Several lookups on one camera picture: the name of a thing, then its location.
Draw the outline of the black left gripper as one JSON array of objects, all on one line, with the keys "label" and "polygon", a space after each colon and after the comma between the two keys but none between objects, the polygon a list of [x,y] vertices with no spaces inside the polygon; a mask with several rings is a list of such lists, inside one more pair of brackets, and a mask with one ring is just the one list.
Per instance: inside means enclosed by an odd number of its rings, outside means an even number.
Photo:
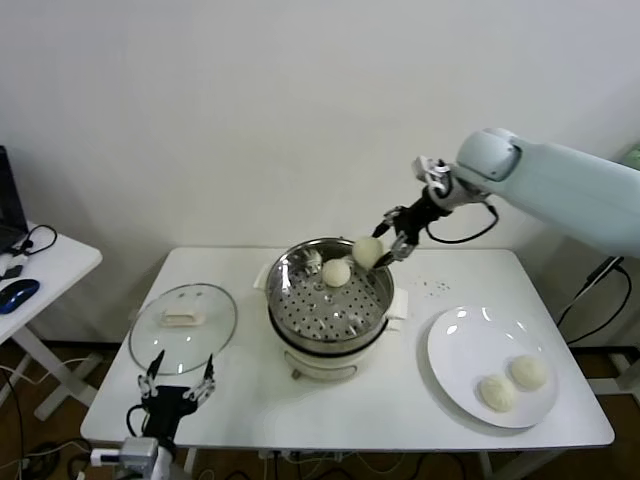
[{"label": "black left gripper", "polygon": [[146,373],[138,376],[141,404],[148,414],[143,435],[175,435],[182,418],[193,414],[198,408],[198,400],[207,400],[215,390],[213,355],[206,362],[202,380],[195,386],[156,387],[155,379],[164,355],[165,350],[161,350]]}]

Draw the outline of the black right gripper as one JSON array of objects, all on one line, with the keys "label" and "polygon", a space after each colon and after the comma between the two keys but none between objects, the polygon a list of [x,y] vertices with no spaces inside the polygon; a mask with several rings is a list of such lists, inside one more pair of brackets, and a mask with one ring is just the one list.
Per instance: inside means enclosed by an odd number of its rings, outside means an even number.
[{"label": "black right gripper", "polygon": [[436,204],[427,187],[423,188],[421,197],[411,206],[396,206],[388,210],[383,215],[383,220],[374,228],[372,235],[383,236],[395,225],[397,217],[397,236],[390,250],[376,261],[373,269],[388,267],[407,259],[419,242],[420,232],[427,230],[430,223],[450,214],[450,210]]}]

